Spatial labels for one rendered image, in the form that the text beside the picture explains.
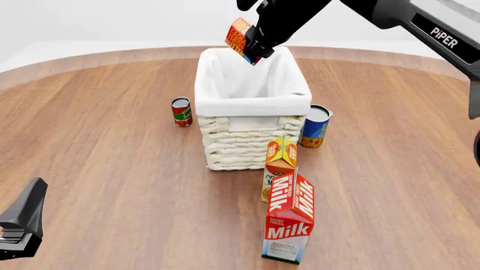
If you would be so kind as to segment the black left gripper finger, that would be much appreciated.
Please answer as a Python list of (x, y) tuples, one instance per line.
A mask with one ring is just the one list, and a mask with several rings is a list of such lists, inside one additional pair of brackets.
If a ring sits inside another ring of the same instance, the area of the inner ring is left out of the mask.
[(42, 213), (48, 184), (40, 177), (33, 178), (3, 213), (0, 227), (21, 230), (43, 238)]

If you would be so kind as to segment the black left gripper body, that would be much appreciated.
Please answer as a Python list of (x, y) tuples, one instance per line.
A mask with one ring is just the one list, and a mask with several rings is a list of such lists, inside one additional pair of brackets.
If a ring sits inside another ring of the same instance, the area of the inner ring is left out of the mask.
[(40, 247), (43, 230), (0, 222), (0, 260), (33, 257)]

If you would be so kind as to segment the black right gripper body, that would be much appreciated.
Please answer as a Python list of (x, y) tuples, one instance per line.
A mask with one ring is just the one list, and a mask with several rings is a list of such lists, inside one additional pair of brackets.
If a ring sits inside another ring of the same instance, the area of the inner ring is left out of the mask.
[(255, 26), (261, 37), (262, 58), (269, 58), (274, 52), (275, 28), (267, 24), (259, 24)]

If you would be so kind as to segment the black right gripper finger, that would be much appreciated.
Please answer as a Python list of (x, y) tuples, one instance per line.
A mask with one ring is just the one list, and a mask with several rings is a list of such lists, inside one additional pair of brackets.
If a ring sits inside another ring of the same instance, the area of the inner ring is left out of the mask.
[(251, 64), (256, 64), (262, 58), (260, 32), (255, 25), (252, 25), (245, 34), (245, 45), (243, 53)]

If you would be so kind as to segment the orange and red butter box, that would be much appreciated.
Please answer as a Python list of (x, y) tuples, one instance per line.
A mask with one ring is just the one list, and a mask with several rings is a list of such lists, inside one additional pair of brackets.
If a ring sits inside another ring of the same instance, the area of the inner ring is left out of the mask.
[(256, 65), (261, 59), (260, 56), (253, 57), (248, 53), (248, 45), (253, 40), (254, 32), (255, 26), (239, 17), (231, 24), (225, 38), (225, 43), (250, 65)]

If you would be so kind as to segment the white woven basket with liner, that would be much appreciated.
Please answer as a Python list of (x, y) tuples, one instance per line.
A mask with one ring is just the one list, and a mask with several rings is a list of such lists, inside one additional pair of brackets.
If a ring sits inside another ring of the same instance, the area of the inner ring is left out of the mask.
[(210, 170), (263, 169), (270, 141), (297, 141), (312, 101), (306, 79), (285, 46), (255, 65), (232, 49), (203, 51), (194, 94)]

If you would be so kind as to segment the small black plate on stalk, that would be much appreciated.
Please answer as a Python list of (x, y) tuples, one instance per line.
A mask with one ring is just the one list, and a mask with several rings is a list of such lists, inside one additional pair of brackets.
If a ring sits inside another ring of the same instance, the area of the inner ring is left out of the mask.
[(249, 11), (257, 2), (260, 2), (258, 11), (263, 9), (263, 0), (236, 0), (237, 8), (240, 11)]

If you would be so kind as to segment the red tomato sauce can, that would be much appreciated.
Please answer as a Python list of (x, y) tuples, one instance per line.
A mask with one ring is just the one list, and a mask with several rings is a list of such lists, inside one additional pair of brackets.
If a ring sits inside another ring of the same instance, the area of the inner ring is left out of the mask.
[(188, 98), (174, 98), (171, 102), (171, 107), (175, 125), (180, 128), (186, 128), (193, 123), (191, 104)]

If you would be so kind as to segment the blue and yellow food can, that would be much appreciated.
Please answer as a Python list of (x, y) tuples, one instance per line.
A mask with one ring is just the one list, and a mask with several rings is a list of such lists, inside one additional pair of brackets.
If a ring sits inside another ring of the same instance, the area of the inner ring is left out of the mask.
[(323, 144), (332, 116), (333, 112), (329, 109), (321, 105), (310, 105), (298, 142), (306, 148), (319, 148)]

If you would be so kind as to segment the orange juice carton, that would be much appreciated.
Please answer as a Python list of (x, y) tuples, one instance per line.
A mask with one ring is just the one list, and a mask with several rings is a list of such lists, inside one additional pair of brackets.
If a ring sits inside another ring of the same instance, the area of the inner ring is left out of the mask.
[(273, 179), (293, 172), (297, 168), (297, 146), (286, 135), (270, 141), (265, 156), (262, 179), (262, 201), (268, 202)]

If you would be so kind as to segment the red and white milk carton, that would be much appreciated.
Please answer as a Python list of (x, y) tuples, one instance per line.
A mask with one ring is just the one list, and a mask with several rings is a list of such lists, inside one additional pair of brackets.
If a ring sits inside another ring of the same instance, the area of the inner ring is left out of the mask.
[(262, 257), (298, 265), (315, 223), (314, 186), (297, 170), (273, 179)]

